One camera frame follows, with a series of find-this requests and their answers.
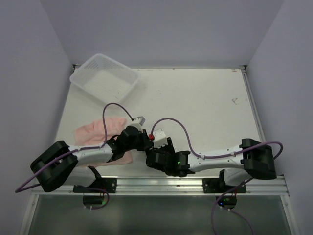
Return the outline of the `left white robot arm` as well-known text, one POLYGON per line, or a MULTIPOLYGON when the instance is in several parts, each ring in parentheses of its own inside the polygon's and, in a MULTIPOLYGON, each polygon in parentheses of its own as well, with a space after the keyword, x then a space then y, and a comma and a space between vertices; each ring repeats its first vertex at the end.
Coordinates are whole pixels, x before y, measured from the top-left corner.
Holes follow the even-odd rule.
POLYGON ((82 186, 97 192, 104 184, 96 164, 111 165, 128 151, 145 151, 153 146, 146 130, 127 126, 119 135, 101 144, 74 146, 57 141, 35 159, 30 168, 44 192, 52 192, 63 185, 82 186))

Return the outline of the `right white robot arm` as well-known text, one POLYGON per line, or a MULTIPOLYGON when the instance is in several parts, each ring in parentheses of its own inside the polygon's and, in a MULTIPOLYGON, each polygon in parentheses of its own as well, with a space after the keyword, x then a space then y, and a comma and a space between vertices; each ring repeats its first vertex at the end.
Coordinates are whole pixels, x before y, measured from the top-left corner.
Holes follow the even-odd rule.
POLYGON ((272 147, 277 142, 258 142, 242 139, 235 147, 218 150, 215 156, 175 152, 171 140, 161 148, 146 151, 146 165, 168 176, 186 177, 205 170, 220 169, 218 187, 223 192, 249 179, 273 180, 277 178, 272 147))

